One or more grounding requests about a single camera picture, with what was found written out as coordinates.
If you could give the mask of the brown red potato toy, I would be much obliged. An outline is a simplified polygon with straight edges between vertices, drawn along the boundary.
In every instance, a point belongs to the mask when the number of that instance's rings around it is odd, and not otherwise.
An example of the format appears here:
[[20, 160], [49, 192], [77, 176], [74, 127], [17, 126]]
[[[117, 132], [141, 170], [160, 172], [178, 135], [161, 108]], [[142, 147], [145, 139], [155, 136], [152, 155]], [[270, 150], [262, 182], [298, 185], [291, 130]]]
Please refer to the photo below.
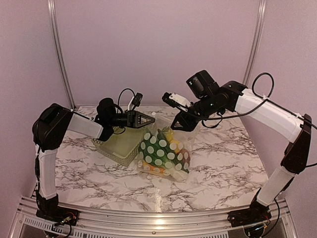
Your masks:
[[177, 154], [177, 159], [183, 163], [189, 163], [191, 160], [190, 152], [187, 149], [183, 148]]

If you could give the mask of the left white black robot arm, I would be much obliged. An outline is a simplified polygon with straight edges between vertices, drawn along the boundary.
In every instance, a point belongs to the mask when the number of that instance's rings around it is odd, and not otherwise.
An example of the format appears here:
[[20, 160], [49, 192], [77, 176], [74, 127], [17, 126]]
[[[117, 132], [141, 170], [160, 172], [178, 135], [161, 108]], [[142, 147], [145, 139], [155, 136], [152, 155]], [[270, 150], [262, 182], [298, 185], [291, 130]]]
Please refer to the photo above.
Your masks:
[[99, 102], [95, 119], [56, 103], [46, 108], [32, 127], [36, 146], [37, 216], [55, 222], [77, 219], [77, 210], [59, 206], [55, 186], [56, 155], [68, 130], [107, 141], [113, 135], [114, 127], [139, 129], [154, 122], [153, 117], [139, 111], [124, 112], [111, 98], [104, 98]]

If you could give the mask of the front aluminium rail base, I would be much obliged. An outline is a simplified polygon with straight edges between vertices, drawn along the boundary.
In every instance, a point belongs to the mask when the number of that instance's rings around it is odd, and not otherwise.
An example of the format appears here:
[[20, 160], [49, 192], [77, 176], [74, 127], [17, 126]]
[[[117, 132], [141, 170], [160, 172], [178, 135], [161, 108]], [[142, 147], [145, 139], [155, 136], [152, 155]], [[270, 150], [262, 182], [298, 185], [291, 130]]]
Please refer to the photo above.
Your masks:
[[9, 232], [10, 238], [43, 238], [46, 234], [72, 238], [249, 238], [252, 231], [264, 230], [268, 238], [298, 237], [286, 200], [271, 204], [270, 221], [232, 227], [230, 208], [193, 212], [133, 212], [84, 207], [63, 203], [76, 209], [75, 226], [54, 226], [36, 216], [34, 198], [22, 197]]

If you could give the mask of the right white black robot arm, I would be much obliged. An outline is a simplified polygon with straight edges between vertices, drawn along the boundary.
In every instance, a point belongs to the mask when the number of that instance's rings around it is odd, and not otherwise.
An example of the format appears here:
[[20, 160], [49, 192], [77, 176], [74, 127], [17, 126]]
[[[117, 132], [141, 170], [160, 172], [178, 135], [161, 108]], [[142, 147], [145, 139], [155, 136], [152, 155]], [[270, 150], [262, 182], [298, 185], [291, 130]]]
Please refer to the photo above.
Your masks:
[[172, 123], [172, 129], [193, 131], [199, 122], [211, 120], [212, 114], [224, 114], [229, 110], [237, 112], [239, 116], [250, 116], [288, 140], [280, 166], [259, 189], [250, 206], [228, 214], [232, 227], [271, 218], [269, 205], [307, 166], [311, 144], [311, 117], [288, 111], [236, 81], [223, 86], [218, 86], [216, 82], [203, 85], [197, 79], [188, 80], [187, 83], [199, 99], [197, 102], [191, 103], [176, 93], [165, 93], [162, 97], [165, 103], [180, 110]]

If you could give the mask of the right aluminium frame post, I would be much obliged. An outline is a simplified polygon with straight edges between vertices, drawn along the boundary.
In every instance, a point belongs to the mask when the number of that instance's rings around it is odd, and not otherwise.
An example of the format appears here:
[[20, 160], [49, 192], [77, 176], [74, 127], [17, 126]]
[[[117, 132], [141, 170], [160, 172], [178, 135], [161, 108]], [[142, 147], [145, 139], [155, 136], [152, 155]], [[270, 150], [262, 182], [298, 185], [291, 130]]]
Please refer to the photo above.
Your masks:
[[266, 0], [260, 0], [258, 6], [258, 13], [256, 18], [256, 26], [255, 32], [253, 36], [253, 41], [251, 44], [250, 55], [248, 59], [248, 63], [246, 66], [246, 70], [243, 77], [243, 84], [248, 85], [250, 83], [253, 67], [256, 61], [256, 56], [260, 47], [262, 33], [264, 29], [264, 19], [265, 19], [265, 12], [266, 12]]

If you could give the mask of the pale green perforated basket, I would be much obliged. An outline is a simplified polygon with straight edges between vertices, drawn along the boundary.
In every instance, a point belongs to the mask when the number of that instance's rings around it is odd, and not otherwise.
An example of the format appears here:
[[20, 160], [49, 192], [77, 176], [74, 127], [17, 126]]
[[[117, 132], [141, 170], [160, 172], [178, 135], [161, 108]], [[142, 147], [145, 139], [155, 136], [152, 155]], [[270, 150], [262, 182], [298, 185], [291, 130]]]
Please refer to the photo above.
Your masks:
[[137, 157], [138, 148], [146, 134], [146, 127], [125, 130], [114, 127], [114, 134], [105, 142], [92, 139], [96, 150], [107, 158], [127, 167]]

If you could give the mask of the clear zip top bag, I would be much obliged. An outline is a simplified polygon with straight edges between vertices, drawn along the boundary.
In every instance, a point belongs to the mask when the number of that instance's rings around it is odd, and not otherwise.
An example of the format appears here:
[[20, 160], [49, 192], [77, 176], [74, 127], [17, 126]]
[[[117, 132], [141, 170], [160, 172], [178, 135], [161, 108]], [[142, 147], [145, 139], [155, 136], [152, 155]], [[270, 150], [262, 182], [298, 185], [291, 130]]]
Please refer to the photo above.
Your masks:
[[137, 169], [177, 182], [184, 182], [191, 166], [191, 157], [196, 136], [191, 132], [171, 128], [172, 120], [152, 113], [155, 122], [146, 127], [138, 147]]

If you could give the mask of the yellow lemon toy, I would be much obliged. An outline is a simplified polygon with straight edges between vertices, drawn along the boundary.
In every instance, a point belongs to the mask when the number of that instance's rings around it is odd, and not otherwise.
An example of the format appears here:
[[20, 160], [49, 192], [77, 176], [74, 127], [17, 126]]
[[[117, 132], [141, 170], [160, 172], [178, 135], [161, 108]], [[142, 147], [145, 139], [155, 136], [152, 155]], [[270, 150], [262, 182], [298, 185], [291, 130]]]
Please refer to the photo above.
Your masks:
[[166, 133], [165, 137], [166, 137], [167, 141], [169, 142], [169, 147], [170, 147], [171, 150], [178, 149], [179, 141], [174, 139], [174, 133], [173, 132]]

